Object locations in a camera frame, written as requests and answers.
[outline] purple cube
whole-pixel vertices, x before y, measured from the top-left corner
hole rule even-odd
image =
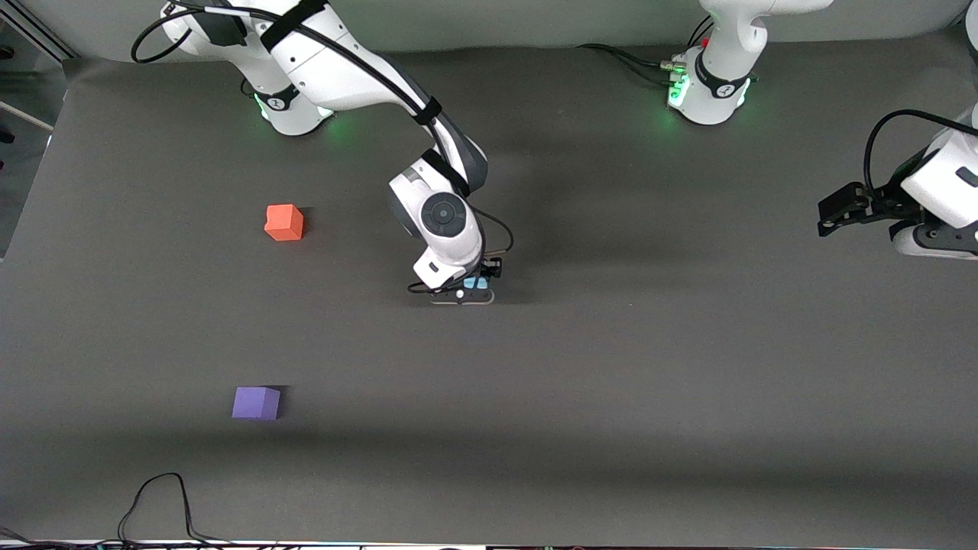
[[[238,388],[231,418],[275,420],[279,417],[279,391],[271,388]]]

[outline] gray table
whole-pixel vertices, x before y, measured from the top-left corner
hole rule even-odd
[[[975,101],[959,30],[775,45],[716,128],[594,52],[398,58],[490,155],[492,307],[404,293],[396,108],[286,139],[229,66],[70,67],[0,270],[0,523],[108,536],[178,470],[236,538],[978,545],[978,266],[815,228],[880,116]],[[894,122],[877,177],[935,131]],[[246,385],[284,417],[232,421]],[[145,506],[180,536],[172,486]]]

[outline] gray floor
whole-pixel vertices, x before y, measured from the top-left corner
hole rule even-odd
[[[492,307],[403,291],[396,109],[286,139],[226,66],[72,68],[0,270],[0,523],[108,536],[178,470],[237,538],[978,546],[976,266],[815,227],[882,115],[973,105],[959,30],[772,46],[717,128],[594,52],[398,59],[491,158]],[[895,122],[877,177],[935,131]],[[232,421],[266,384],[282,420]],[[134,521],[180,536],[173,487]]]
[[[54,124],[67,84],[60,65],[42,56],[26,39],[0,22],[0,44],[14,48],[11,60],[0,61],[0,101]],[[23,205],[47,149],[50,133],[9,113],[0,112],[0,127],[16,136],[0,144],[0,261],[3,261],[21,218]]]

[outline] cube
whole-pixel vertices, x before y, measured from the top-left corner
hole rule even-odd
[[[302,212],[295,205],[269,205],[265,210],[265,233],[276,241],[298,241],[302,238]]]
[[[269,421],[278,417],[278,390],[241,387],[235,391],[235,406],[231,411],[231,418]]]

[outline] white wall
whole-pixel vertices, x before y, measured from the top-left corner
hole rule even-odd
[[[129,60],[133,38],[163,0],[22,0],[86,57]],[[948,24],[969,0],[836,0],[827,10],[769,20],[775,41],[922,34]],[[368,47],[381,51],[483,46],[677,44],[704,16],[696,0],[333,0]],[[147,40],[158,51],[165,38]],[[186,60],[176,58],[174,61]]]

